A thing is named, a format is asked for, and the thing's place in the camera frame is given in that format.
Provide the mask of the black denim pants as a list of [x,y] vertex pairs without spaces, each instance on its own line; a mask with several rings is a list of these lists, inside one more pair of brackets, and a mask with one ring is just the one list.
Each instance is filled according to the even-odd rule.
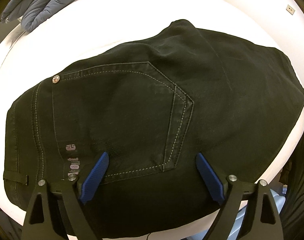
[[[227,239],[241,201],[304,108],[288,57],[173,22],[158,35],[75,62],[19,96],[6,116],[4,186],[26,211],[23,239],[139,237],[214,211],[206,239]],[[81,184],[100,156],[94,197]],[[215,202],[202,153],[224,185]]]

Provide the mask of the lower beige wall socket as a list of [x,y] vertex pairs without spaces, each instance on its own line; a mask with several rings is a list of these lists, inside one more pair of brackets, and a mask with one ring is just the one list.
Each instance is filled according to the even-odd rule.
[[293,7],[291,7],[290,5],[287,5],[286,10],[291,14],[294,15],[295,13],[295,9]]

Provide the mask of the white bed sheet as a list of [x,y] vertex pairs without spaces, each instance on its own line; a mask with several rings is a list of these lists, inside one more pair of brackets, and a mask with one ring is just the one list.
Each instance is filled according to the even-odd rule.
[[[26,211],[10,202],[4,186],[6,116],[13,102],[41,81],[71,64],[116,46],[158,35],[173,22],[187,20],[195,28],[235,36],[283,52],[304,88],[304,53],[281,38],[282,20],[267,29],[259,20],[225,0],[75,0],[31,33],[15,28],[0,44],[0,206],[23,225]],[[304,131],[304,108],[281,151],[263,173],[270,181],[291,156]],[[182,239],[208,232],[218,212],[175,229],[139,237],[103,239]]]

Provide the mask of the blue folded quilt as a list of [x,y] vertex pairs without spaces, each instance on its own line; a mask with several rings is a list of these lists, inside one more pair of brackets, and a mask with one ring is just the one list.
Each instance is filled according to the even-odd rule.
[[21,19],[21,27],[31,33],[40,24],[74,0],[11,0],[1,14],[1,22]]

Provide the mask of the light blue plastic bin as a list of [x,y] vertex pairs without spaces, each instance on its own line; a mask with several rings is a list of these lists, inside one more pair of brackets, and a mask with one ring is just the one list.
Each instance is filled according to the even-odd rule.
[[283,239],[279,214],[286,201],[274,190],[257,186],[248,205],[237,214],[228,239]]

